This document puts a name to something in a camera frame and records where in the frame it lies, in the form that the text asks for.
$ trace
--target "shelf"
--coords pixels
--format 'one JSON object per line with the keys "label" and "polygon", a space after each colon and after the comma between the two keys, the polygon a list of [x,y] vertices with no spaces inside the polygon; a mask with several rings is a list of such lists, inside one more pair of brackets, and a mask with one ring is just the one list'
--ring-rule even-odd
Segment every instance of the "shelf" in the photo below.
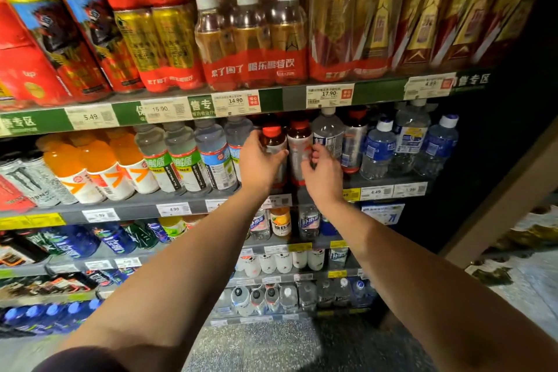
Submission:
{"label": "shelf", "polygon": [[[490,69],[457,72],[455,86],[450,95],[484,89],[489,84],[491,75],[492,70]],[[365,105],[414,99],[415,97],[410,97],[410,93],[405,94],[407,81],[408,77],[385,77],[371,81],[343,84],[354,84],[353,98],[350,104]],[[328,86],[335,87],[338,84],[331,83]],[[63,108],[28,108],[17,112],[0,113],[0,119],[2,119],[0,135],[45,134],[77,129],[156,124],[194,118],[240,115],[242,113],[305,110],[306,87],[307,85],[286,86],[228,92],[227,94],[231,96],[233,94],[248,96],[248,94],[253,95],[257,92],[260,104],[255,107],[250,105],[249,111],[243,111],[242,109],[248,108],[248,97],[245,97],[245,107],[234,111],[225,108],[219,115],[215,114],[215,104],[217,103],[215,98],[216,96],[222,96],[224,93],[210,92],[208,88],[188,92],[175,89],[158,95],[146,90],[135,94],[113,94],[108,99],[88,105],[70,105]],[[421,94],[421,97],[439,95]],[[83,118],[84,114],[89,118],[95,115],[99,120],[87,119],[86,121]]]}
{"label": "shelf", "polygon": [[225,326],[239,325],[247,323],[279,322],[279,321],[299,321],[307,318],[320,318],[330,316],[344,316],[346,314],[365,313],[369,307],[335,308],[331,310],[320,310],[317,312],[298,312],[298,313],[270,313],[252,314],[250,316],[234,316],[227,319],[208,319],[204,326]]}
{"label": "shelf", "polygon": [[0,298],[0,308],[29,305],[48,305],[51,303],[72,303],[96,298],[96,292],[82,291],[79,293],[46,294],[43,296],[20,296],[14,298]]}

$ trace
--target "floor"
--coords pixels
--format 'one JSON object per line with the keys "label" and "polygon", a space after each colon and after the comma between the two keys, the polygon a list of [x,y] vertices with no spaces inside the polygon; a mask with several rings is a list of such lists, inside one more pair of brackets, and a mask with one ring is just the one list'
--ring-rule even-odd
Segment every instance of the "floor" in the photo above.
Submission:
{"label": "floor", "polygon": [[[481,268],[512,268],[513,284],[492,287],[558,340],[558,251],[486,262]],[[0,340],[3,372],[30,372],[60,342]],[[331,319],[204,328],[183,372],[222,371],[435,371],[405,329],[378,331],[359,315]]]}

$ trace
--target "bottled water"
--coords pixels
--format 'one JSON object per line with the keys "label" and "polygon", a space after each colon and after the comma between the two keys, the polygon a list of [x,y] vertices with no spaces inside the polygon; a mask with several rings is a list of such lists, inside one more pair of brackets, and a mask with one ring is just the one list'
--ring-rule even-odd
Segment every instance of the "bottled water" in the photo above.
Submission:
{"label": "bottled water", "polygon": [[298,288],[298,300],[300,308],[304,312],[314,312],[317,306],[317,288],[316,284],[306,281]]}
{"label": "bottled water", "polygon": [[183,122],[167,122],[163,128],[166,131],[164,142],[186,190],[192,193],[211,191],[209,177],[194,140],[194,130]]}
{"label": "bottled water", "polygon": [[314,144],[327,147],[334,158],[340,159],[343,150],[345,125],[335,115],[335,108],[321,108],[320,115],[312,121]]}
{"label": "bottled water", "polygon": [[232,194],[238,186],[223,127],[214,119],[194,121],[194,136],[213,189]]}
{"label": "bottled water", "polygon": [[360,279],[353,283],[353,300],[351,301],[353,307],[364,307],[366,303],[366,285]]}
{"label": "bottled water", "polygon": [[298,230],[304,241],[311,242],[316,239],[320,233],[320,211],[316,205],[298,208]]}
{"label": "bottled water", "polygon": [[413,160],[420,151],[430,117],[425,109],[426,99],[411,100],[411,104],[395,115],[394,132],[397,136],[394,158],[390,170],[395,175],[411,171]]}
{"label": "bottled water", "polygon": [[352,291],[347,278],[336,278],[333,280],[335,289],[335,300],[333,305],[347,307],[349,305]]}
{"label": "bottled water", "polygon": [[239,164],[241,149],[253,129],[254,124],[246,116],[230,116],[224,127],[230,157],[233,159],[234,171],[239,182],[242,182]]}
{"label": "bottled water", "polygon": [[279,301],[285,313],[298,312],[298,292],[294,285],[281,287]]}
{"label": "bottled water", "polygon": [[394,156],[395,134],[391,131],[394,122],[380,119],[377,128],[368,133],[366,150],[360,167],[360,175],[366,179],[383,178]]}
{"label": "bottled water", "polygon": [[316,281],[317,288],[317,306],[320,309],[330,308],[335,299],[333,284],[329,278],[319,279]]}
{"label": "bottled water", "polygon": [[457,115],[443,115],[440,123],[429,128],[422,150],[415,158],[414,170],[425,177],[436,178],[451,156],[459,133],[455,129]]}

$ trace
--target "sleeve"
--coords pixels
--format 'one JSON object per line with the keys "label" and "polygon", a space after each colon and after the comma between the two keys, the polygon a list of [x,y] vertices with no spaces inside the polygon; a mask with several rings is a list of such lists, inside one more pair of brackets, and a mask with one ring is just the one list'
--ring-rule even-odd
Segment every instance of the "sleeve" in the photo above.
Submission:
{"label": "sleeve", "polygon": [[108,350],[75,347],[60,351],[38,364],[32,372],[128,372]]}

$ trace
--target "price tag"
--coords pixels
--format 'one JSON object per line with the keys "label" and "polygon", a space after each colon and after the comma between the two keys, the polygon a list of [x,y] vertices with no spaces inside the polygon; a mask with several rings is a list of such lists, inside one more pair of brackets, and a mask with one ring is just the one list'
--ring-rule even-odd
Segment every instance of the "price tag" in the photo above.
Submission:
{"label": "price tag", "polygon": [[85,266],[89,270],[102,270],[102,269],[114,269],[115,267],[112,265],[110,260],[91,260],[89,262],[85,262]]}
{"label": "price tag", "polygon": [[124,257],[122,259],[115,259],[118,269],[122,268],[138,268],[141,266],[139,257]]}
{"label": "price tag", "polygon": [[251,247],[248,249],[242,249],[241,250],[241,257],[242,256],[254,256],[254,249],[252,249]]}
{"label": "price tag", "polygon": [[223,325],[228,325],[229,324],[229,320],[228,319],[213,319],[210,322],[211,326],[223,326]]}
{"label": "price tag", "polygon": [[228,91],[211,96],[217,117],[259,114],[262,111],[258,90]]}
{"label": "price tag", "polygon": [[6,127],[4,121],[2,121],[2,118],[0,117],[0,137],[4,137],[6,135],[12,135],[12,132],[8,127]]}
{"label": "price tag", "polygon": [[255,316],[252,318],[241,318],[241,323],[273,322],[273,316]]}
{"label": "price tag", "polygon": [[226,198],[211,198],[206,199],[205,207],[207,208],[208,212],[213,212],[219,206],[221,206],[224,202],[226,202]]}
{"label": "price tag", "polygon": [[4,278],[13,278],[15,277],[15,273],[13,272],[13,270],[10,269],[0,269],[0,279],[4,279]]}
{"label": "price tag", "polygon": [[112,207],[107,209],[82,210],[81,213],[83,213],[83,216],[85,216],[85,219],[87,219],[89,223],[120,220],[115,209]]}
{"label": "price tag", "polygon": [[160,216],[183,216],[192,214],[188,202],[181,203],[165,203],[164,205],[156,205]]}
{"label": "price tag", "polygon": [[380,200],[383,198],[393,198],[393,185],[377,185],[376,187],[362,187],[360,200]]}
{"label": "price tag", "polygon": [[308,251],[312,250],[311,242],[298,242],[296,244],[289,244],[289,251]]}
{"label": "price tag", "polygon": [[187,96],[142,100],[141,114],[145,115],[145,120],[149,124],[192,119]]}
{"label": "price tag", "polygon": [[345,240],[337,240],[335,242],[329,242],[330,249],[339,249],[341,247],[347,247]]}
{"label": "price tag", "polygon": [[314,279],[314,274],[295,274],[295,281],[312,281]]}
{"label": "price tag", "polygon": [[20,230],[21,228],[31,227],[31,222],[26,216],[11,216],[0,219],[0,230]]}
{"label": "price tag", "polygon": [[67,265],[48,265],[49,269],[54,274],[65,274],[68,272],[80,272],[78,267],[73,263],[68,263]]}
{"label": "price tag", "polygon": [[358,202],[360,200],[360,188],[345,188],[343,198],[348,202]]}
{"label": "price tag", "polygon": [[281,282],[281,277],[263,277],[262,284],[278,284]]}
{"label": "price tag", "polygon": [[368,309],[366,307],[357,307],[357,308],[349,309],[349,314],[364,313],[364,312],[368,312]]}
{"label": "price tag", "polygon": [[306,86],[306,108],[318,109],[350,106],[353,101],[353,93],[354,83]]}
{"label": "price tag", "polygon": [[328,271],[328,278],[345,278],[347,276],[346,270],[330,270]]}
{"label": "price tag", "polygon": [[288,253],[289,252],[289,246],[287,246],[286,244],[281,244],[279,246],[265,246],[263,248],[263,251],[266,254]]}
{"label": "price tag", "polygon": [[260,209],[273,209],[275,207],[292,206],[292,194],[276,194],[269,196]]}
{"label": "price tag", "polygon": [[395,184],[394,198],[424,196],[426,194],[426,187],[428,187],[428,181]]}
{"label": "price tag", "polygon": [[69,302],[84,302],[86,300],[93,300],[94,297],[91,297],[92,292],[93,291],[85,291],[83,293],[68,294],[68,301]]}
{"label": "price tag", "polygon": [[237,285],[255,285],[255,281],[253,279],[238,279]]}
{"label": "price tag", "polygon": [[448,72],[446,74],[410,77],[405,84],[403,100],[449,96],[456,81],[455,75],[455,72]]}
{"label": "price tag", "polygon": [[66,221],[62,219],[59,213],[30,214],[27,215],[27,219],[34,228],[66,225]]}
{"label": "price tag", "polygon": [[93,130],[120,126],[111,103],[64,108],[74,130]]}
{"label": "price tag", "polygon": [[363,206],[362,211],[384,225],[395,225],[399,222],[404,203],[396,205]]}

